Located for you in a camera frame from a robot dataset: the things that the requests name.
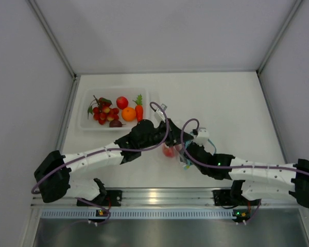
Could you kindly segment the fake orange carrot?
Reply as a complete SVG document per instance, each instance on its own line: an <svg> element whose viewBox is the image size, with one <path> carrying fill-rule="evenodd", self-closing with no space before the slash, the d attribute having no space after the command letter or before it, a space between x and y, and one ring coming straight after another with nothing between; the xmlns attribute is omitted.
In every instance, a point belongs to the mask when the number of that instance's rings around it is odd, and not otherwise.
<svg viewBox="0 0 309 247"><path fill-rule="evenodd" d="M136 98L136 100L133 101L136 106L135 106L135 112L136 112L136 119L138 122L140 122L141 120L143 120L143 97L141 94L139 94Z"/></svg>

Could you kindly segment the fake orange fruit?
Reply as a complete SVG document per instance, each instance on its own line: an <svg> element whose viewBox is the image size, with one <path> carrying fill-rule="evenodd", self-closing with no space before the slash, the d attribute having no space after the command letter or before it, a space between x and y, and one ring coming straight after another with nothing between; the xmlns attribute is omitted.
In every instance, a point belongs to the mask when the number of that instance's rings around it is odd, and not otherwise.
<svg viewBox="0 0 309 247"><path fill-rule="evenodd" d="M136 119L136 111L131 107L124 108L121 115L122 119L127 122L134 121Z"/></svg>

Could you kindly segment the dark red fake plum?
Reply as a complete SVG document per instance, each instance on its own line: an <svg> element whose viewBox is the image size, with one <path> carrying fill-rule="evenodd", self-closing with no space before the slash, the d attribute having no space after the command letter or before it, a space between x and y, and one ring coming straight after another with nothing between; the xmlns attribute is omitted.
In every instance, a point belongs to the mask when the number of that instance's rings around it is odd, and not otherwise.
<svg viewBox="0 0 309 247"><path fill-rule="evenodd" d="M112 120L110 123L109 123L109 127L110 128L121 128L123 127L125 124L122 123L121 121L119 120Z"/></svg>

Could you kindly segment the fake red apple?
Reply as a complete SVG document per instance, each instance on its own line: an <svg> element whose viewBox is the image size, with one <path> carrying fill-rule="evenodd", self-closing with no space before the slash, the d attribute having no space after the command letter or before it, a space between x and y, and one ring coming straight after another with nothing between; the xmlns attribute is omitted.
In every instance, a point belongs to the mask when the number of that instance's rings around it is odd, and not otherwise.
<svg viewBox="0 0 309 247"><path fill-rule="evenodd" d="M128 107L129 101L126 97L120 96L116 99L116 105L119 109L123 110Z"/></svg>

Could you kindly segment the fake red cherry bunch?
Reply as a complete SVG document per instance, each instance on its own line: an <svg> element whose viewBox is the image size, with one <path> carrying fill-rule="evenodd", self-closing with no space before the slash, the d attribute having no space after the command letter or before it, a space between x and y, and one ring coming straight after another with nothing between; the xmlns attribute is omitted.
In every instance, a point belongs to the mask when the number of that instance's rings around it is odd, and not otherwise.
<svg viewBox="0 0 309 247"><path fill-rule="evenodd" d="M104 126L112 120L119 120L119 108L113 107L111 100L93 95L93 99L87 108L87 118L92 115L93 120Z"/></svg>

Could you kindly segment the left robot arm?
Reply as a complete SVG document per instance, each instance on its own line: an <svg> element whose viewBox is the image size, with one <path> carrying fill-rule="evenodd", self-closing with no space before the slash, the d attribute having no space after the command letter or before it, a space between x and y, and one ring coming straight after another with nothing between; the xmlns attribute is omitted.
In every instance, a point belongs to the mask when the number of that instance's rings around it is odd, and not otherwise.
<svg viewBox="0 0 309 247"><path fill-rule="evenodd" d="M102 205L107 194L103 182L98 178L85 180L84 175L131 162L142 152L162 144L172 147L189 140L193 136L183 132L171 119L161 121L157 127L150 120L141 120L127 135L104 147L75 154L50 152L34 172L36 188L44 203L74 197Z"/></svg>

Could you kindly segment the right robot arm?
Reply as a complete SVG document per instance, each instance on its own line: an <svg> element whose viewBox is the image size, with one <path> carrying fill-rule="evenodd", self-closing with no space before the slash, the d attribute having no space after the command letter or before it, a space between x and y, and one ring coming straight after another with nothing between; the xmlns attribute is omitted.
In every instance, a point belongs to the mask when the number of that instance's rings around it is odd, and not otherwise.
<svg viewBox="0 0 309 247"><path fill-rule="evenodd" d="M264 164L230 154L211 154L194 142L185 149L198 170L215 180L231 180L230 198L235 204L260 199L295 200L309 208L309 161Z"/></svg>

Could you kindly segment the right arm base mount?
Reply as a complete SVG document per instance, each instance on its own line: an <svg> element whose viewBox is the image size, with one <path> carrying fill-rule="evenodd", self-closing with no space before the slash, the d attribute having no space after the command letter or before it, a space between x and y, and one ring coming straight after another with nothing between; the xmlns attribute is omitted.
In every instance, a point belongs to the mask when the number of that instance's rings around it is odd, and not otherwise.
<svg viewBox="0 0 309 247"><path fill-rule="evenodd" d="M229 189L219 189L213 191L213 199L215 206L230 207L234 206Z"/></svg>

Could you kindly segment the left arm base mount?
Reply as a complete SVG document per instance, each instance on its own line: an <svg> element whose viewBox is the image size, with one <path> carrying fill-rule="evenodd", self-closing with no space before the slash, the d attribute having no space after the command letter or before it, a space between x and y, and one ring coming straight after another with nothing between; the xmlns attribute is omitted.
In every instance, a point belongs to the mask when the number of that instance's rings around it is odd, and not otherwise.
<svg viewBox="0 0 309 247"><path fill-rule="evenodd" d="M100 194L90 202L102 207L120 207L122 202L121 190L107 190L106 194Z"/></svg>

